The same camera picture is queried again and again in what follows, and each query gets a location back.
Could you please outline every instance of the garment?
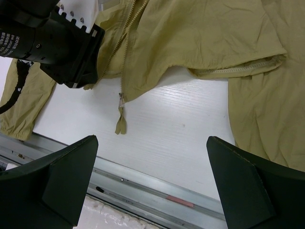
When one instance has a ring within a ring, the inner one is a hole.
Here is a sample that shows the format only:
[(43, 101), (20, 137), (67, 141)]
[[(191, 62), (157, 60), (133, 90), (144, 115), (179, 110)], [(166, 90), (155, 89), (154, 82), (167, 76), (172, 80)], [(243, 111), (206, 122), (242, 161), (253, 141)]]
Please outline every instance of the garment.
[[(16, 62), (17, 60), (13, 60), (10, 65), (0, 106), (6, 104), (16, 87), (18, 80)], [(30, 68), (16, 104), (0, 114), (0, 131), (7, 136), (27, 140), (33, 131), (37, 115), (52, 93), (55, 81), (39, 67), (40, 64), (35, 63)]]
[(200, 79), (242, 77), (275, 69), (286, 53), (260, 0), (124, 0), (97, 21), (99, 78), (121, 77), (125, 102), (173, 65)]
[(229, 79), (229, 117), (236, 145), (305, 171), (305, 1), (262, 0), (287, 49), (279, 68)]

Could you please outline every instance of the black oval hole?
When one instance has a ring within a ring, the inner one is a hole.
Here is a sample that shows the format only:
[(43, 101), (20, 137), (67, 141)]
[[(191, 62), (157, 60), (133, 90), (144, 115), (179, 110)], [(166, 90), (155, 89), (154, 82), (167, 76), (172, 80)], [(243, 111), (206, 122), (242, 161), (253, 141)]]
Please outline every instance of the black oval hole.
[(98, 191), (99, 191), (99, 192), (101, 192), (101, 193), (104, 193), (104, 190), (103, 190), (103, 189), (101, 189), (101, 188), (100, 188), (100, 187), (98, 187), (98, 186), (97, 186), (95, 189), (96, 189), (96, 190), (98, 190)]

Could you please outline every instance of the zipper pull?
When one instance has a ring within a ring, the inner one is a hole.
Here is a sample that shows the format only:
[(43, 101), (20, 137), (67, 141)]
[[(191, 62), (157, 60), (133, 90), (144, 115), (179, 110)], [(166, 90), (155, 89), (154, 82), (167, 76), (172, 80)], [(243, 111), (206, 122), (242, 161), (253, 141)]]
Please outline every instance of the zipper pull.
[(119, 112), (120, 112), (120, 119), (118, 123), (116, 124), (115, 133), (118, 134), (126, 134), (126, 120), (124, 118), (124, 94), (119, 93), (120, 101), (119, 101)]

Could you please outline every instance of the table surface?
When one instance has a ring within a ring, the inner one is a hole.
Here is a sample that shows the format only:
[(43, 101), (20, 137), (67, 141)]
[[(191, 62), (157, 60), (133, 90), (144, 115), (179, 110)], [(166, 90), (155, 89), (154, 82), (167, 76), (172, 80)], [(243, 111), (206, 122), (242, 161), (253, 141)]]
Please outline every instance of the table surface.
[[(0, 59), (0, 94), (9, 64)], [(126, 135), (114, 133), (119, 92), (119, 79), (88, 91), (57, 85), (34, 132), (65, 144), (94, 134), (98, 156), (219, 199), (206, 141), (215, 135), (234, 143), (227, 81), (198, 80), (185, 68), (170, 68), (156, 88), (125, 104)]]

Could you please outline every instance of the black cable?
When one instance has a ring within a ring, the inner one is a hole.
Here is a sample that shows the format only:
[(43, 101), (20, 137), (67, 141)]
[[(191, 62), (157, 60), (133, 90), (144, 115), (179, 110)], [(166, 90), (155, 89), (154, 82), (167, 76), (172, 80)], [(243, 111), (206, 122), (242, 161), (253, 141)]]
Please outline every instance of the black cable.
[(25, 80), (29, 74), (29, 69), (30, 69), (31, 65), (32, 64), (30, 62), (25, 63), (20, 60), (17, 60), (18, 82), (17, 82), (15, 90), (14, 90), (13, 94), (11, 95), (10, 99), (8, 100), (8, 102), (5, 105), (3, 105), (2, 107), (0, 107), (0, 114), (11, 109), (11, 107), (14, 106), (15, 103), (17, 102), (19, 95), (21, 94), (21, 91), (25, 85)]

